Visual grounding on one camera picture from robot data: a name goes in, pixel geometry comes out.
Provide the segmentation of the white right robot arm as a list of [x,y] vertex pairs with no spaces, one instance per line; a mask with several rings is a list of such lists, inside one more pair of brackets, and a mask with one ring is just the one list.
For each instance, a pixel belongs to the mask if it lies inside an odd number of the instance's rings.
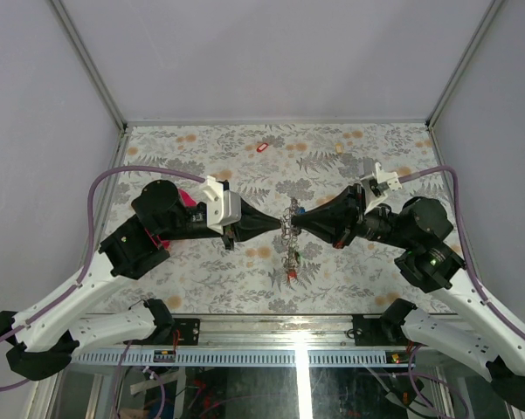
[[395,260],[401,275],[473,330],[438,323],[411,302],[397,299],[383,313],[383,338],[395,345],[408,339],[448,355],[483,377],[503,401],[525,412],[525,323],[474,283],[471,267],[446,244],[453,226],[438,200],[414,197],[398,213],[382,203],[367,209],[365,192],[356,184],[316,209],[295,214],[292,224],[336,249],[361,238],[403,250]]

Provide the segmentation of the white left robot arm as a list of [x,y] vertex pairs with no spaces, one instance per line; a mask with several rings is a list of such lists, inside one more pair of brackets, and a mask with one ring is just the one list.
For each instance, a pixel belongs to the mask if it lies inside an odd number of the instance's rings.
[[227,182],[209,177],[200,189],[206,202],[189,206],[173,182],[149,183],[131,203],[135,213],[100,243],[88,264],[30,308],[0,312],[0,336],[11,345],[10,370],[41,381],[96,348],[170,343],[175,321],[160,299],[145,299],[123,313],[92,319],[87,314],[169,259],[172,242],[219,238],[230,250],[280,228],[279,219],[253,208]]

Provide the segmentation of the large metal keyring with keys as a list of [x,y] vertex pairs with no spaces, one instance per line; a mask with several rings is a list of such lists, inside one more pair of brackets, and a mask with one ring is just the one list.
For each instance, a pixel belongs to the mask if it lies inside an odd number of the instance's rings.
[[294,216],[304,212],[304,208],[299,205],[299,201],[292,197],[289,206],[284,210],[281,222],[281,242],[285,248],[285,256],[282,264],[286,273],[287,283],[290,285],[293,280],[298,278],[300,267],[300,253],[298,247],[298,236],[300,229],[293,225]]

